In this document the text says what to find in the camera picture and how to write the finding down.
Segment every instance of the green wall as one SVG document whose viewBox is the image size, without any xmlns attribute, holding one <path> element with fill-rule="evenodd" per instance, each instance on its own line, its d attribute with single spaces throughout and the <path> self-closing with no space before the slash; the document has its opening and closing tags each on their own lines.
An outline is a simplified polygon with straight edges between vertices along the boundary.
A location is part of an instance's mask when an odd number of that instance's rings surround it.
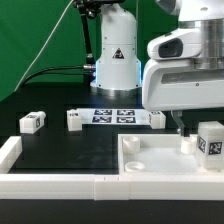
<svg viewBox="0 0 224 224">
<path fill-rule="evenodd" d="M 0 0 L 0 100 L 14 91 L 69 1 Z M 143 63 L 148 60 L 148 42 L 177 27 L 177 18 L 167 15 L 154 1 L 139 0 L 138 57 Z M 126 0 L 122 6 L 135 14 L 135 0 Z M 89 21 L 89 25 L 93 51 L 98 57 L 101 51 L 99 18 Z M 45 67 L 82 65 L 84 51 L 79 13 L 71 7 L 29 74 Z M 60 81 L 57 77 L 50 80 Z M 80 82 L 82 77 L 64 81 Z"/>
</svg>

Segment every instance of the warning label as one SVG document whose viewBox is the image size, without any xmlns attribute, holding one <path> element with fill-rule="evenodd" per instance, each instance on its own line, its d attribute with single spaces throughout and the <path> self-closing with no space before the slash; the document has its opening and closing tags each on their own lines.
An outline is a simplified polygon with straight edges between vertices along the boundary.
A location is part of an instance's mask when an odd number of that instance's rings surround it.
<svg viewBox="0 0 224 224">
<path fill-rule="evenodd" d="M 116 53 L 113 56 L 114 59 L 124 59 L 124 55 L 120 48 L 117 49 Z"/>
</svg>

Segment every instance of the black cable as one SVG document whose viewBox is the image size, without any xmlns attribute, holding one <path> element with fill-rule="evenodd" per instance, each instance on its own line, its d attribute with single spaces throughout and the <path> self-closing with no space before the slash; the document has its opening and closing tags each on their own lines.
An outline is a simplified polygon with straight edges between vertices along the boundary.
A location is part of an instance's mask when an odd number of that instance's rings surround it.
<svg viewBox="0 0 224 224">
<path fill-rule="evenodd" d="M 83 69 L 83 66 L 66 66 L 66 67 L 51 67 L 51 68 L 46 68 L 43 70 L 40 70 L 38 72 L 33 73 L 32 75 L 28 76 L 24 81 L 20 84 L 20 87 L 24 86 L 29 80 L 45 75 L 45 74 L 51 74 L 51 75 L 56 75 L 55 73 L 49 73 L 49 71 L 61 71 L 61 70 L 81 70 Z M 61 75 L 80 75 L 80 74 L 61 74 Z"/>
</svg>

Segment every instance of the black tabletop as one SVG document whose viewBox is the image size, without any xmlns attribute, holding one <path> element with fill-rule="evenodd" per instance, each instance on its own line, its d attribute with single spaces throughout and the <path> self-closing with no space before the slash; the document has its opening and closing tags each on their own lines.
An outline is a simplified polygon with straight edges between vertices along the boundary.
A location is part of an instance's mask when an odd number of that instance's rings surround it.
<svg viewBox="0 0 224 224">
<path fill-rule="evenodd" d="M 45 111 L 46 125 L 23 135 L 23 153 L 10 173 L 117 174 L 118 134 L 176 133 L 167 115 L 166 130 L 148 126 L 84 125 L 69 133 L 66 111 L 75 108 L 142 108 L 141 96 L 111 98 L 89 92 L 82 84 L 34 83 L 0 103 L 0 146 L 20 136 L 19 119 Z M 184 121 L 194 132 L 199 121 L 223 120 L 223 109 L 187 111 Z M 224 203 L 217 201 L 48 201 L 1 200 L 0 223 L 224 223 Z"/>
</svg>

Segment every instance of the blue light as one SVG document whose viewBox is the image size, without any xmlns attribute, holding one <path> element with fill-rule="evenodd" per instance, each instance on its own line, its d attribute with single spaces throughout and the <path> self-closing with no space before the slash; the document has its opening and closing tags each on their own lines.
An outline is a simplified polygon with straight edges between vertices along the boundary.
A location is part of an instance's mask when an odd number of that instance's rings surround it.
<svg viewBox="0 0 224 224">
<path fill-rule="evenodd" d="M 95 74 L 96 74 L 95 82 L 97 84 L 98 83 L 98 61 L 96 62 L 96 72 L 95 72 Z"/>
<path fill-rule="evenodd" d="M 142 62 L 139 62 L 139 83 L 142 84 Z"/>
</svg>

